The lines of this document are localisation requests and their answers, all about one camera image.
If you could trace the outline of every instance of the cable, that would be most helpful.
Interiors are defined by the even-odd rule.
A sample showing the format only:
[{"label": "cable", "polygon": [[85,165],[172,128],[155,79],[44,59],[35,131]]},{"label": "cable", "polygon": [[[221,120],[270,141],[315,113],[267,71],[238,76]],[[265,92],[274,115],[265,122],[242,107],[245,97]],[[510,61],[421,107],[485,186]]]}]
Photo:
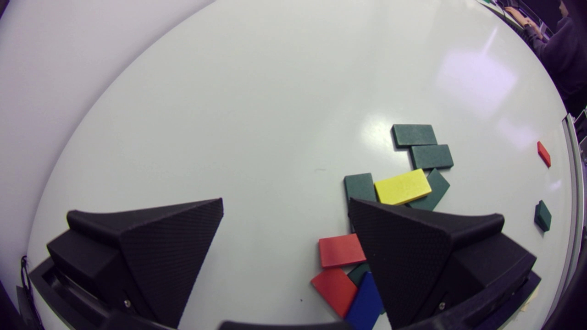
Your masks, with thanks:
[{"label": "cable", "polygon": [[29,271],[26,264],[26,256],[23,255],[21,258],[21,282],[22,288],[25,291],[26,300],[29,304],[29,308],[31,309],[33,315],[33,321],[35,323],[35,327],[37,330],[45,330],[43,327],[43,323],[41,322],[41,316],[39,316],[39,312],[35,308],[35,302],[33,301],[33,291],[31,286],[31,279],[29,278]]}]

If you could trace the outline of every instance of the small green block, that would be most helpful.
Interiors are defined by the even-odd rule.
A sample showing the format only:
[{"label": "small green block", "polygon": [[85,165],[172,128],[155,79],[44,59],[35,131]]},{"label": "small green block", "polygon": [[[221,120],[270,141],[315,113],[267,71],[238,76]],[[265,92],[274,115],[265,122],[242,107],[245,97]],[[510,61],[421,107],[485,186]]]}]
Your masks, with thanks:
[{"label": "small green block", "polygon": [[414,169],[448,169],[454,165],[448,145],[413,146],[410,148]]},{"label": "small green block", "polygon": [[[361,281],[363,280],[363,275],[365,275],[366,272],[371,271],[371,269],[369,268],[369,265],[366,262],[363,262],[362,264],[358,265],[357,267],[354,267],[353,270],[351,270],[348,274],[346,274],[350,280],[355,283],[355,285],[357,287],[360,286]],[[385,314],[385,308],[381,309],[381,312],[379,312],[379,315],[383,315]]]},{"label": "small green block", "polygon": [[419,208],[421,210],[430,211],[434,210],[436,205],[438,205],[438,202],[440,202],[450,187],[450,183],[448,183],[448,181],[442,176],[442,174],[440,174],[437,169],[432,170],[426,179],[430,184],[430,188],[432,188],[432,192],[427,196],[411,201],[406,205],[412,208]]},{"label": "small green block", "polygon": [[432,125],[395,124],[392,126],[392,136],[398,148],[437,144]]},{"label": "small green block", "polygon": [[346,202],[352,198],[377,201],[371,173],[355,174],[345,177]]},{"label": "small green block", "polygon": [[536,212],[534,213],[534,222],[542,229],[542,231],[549,231],[550,230],[550,223],[551,223],[552,216],[550,211],[548,211],[548,207],[544,204],[543,201],[540,201],[536,205]]}]

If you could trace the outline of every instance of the dark sleeve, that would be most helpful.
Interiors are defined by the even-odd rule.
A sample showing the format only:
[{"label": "dark sleeve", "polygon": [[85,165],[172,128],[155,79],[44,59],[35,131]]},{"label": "dark sleeve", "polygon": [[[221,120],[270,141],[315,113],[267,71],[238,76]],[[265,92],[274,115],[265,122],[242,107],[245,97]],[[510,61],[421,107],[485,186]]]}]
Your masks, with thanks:
[{"label": "dark sleeve", "polygon": [[548,42],[544,42],[530,25],[524,27],[532,39],[531,46],[534,52],[548,73],[559,73],[572,60],[574,52],[568,49],[568,28],[569,25],[562,26]]}]

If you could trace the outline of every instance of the blue block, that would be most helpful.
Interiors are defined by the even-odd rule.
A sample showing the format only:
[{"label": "blue block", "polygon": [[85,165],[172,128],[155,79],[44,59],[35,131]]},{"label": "blue block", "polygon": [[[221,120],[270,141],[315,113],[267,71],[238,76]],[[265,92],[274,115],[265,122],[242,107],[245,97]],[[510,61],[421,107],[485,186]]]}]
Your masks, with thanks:
[{"label": "blue block", "polygon": [[375,286],[373,274],[366,272],[345,321],[352,324],[355,330],[371,330],[382,308],[383,303]]}]

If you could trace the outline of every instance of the white table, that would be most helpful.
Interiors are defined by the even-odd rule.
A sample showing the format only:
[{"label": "white table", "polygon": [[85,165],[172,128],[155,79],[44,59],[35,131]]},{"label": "white table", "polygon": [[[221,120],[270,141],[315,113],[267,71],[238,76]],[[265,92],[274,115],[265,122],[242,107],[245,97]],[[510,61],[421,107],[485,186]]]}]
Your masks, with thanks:
[{"label": "white table", "polygon": [[[455,163],[436,210],[503,213],[504,232],[538,257],[538,298],[508,326],[536,329],[572,228],[564,117],[538,59],[473,1],[218,1],[146,50],[90,110],[47,183],[29,260],[48,256],[74,208],[223,197],[180,328],[333,321],[309,281],[321,270],[318,239],[349,230],[342,179],[411,170],[389,130],[430,123]],[[539,200],[553,216],[544,235]],[[64,327],[36,301],[47,329]]]}]

